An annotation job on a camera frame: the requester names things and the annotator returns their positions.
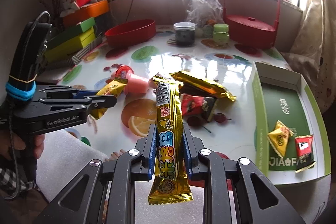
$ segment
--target orange box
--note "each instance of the orange box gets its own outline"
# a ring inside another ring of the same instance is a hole
[[[87,20],[90,17],[97,17],[105,14],[110,10],[107,0],[99,1],[87,7],[81,8],[72,14],[63,17],[63,25],[68,28],[79,22]]]

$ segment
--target glass jar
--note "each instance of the glass jar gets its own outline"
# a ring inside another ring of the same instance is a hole
[[[229,36],[229,25],[227,24],[215,24],[213,26],[213,36],[215,44],[218,46],[225,46],[228,42]]]
[[[190,46],[195,43],[196,24],[192,22],[179,22],[174,24],[175,41],[179,46]]]

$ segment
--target yellow candy wrapper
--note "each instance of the yellow candy wrapper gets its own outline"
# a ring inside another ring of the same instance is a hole
[[[217,98],[229,98],[231,101],[236,100],[236,96],[232,95],[232,93],[229,92],[223,85],[213,80],[209,80],[207,78],[198,78],[188,71],[178,71],[171,73],[170,76],[177,81],[188,83],[189,85],[203,90]]]
[[[187,174],[184,171],[182,145],[182,111],[179,85],[183,83],[153,77],[157,85],[156,110],[158,144],[155,179],[148,203],[167,204],[193,200]]]
[[[294,133],[280,121],[277,121],[274,130],[267,134],[269,143],[282,159],[286,154],[289,135],[293,136],[293,134]]]
[[[96,95],[114,95],[115,97],[118,97],[126,87],[127,82],[128,82],[127,79],[121,79],[115,77],[105,87],[103,87],[100,91],[98,91]],[[90,114],[94,118],[100,119],[106,111],[107,108],[94,109],[91,111]]]

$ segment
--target plaid sleeve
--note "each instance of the plaid sleeve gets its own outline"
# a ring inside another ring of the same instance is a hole
[[[20,180],[22,191],[28,191],[36,186],[34,181],[23,182]],[[16,174],[9,169],[0,168],[0,187],[3,190],[14,191],[16,189]]]

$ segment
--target red basket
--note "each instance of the red basket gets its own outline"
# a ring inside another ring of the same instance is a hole
[[[268,49],[274,46],[277,37],[280,15],[280,0],[274,26],[253,17],[226,15],[224,0],[223,19],[229,25],[230,38],[238,43],[251,47]]]
[[[118,25],[106,31],[105,36],[111,47],[120,48],[148,41],[155,34],[155,21],[142,19]]]

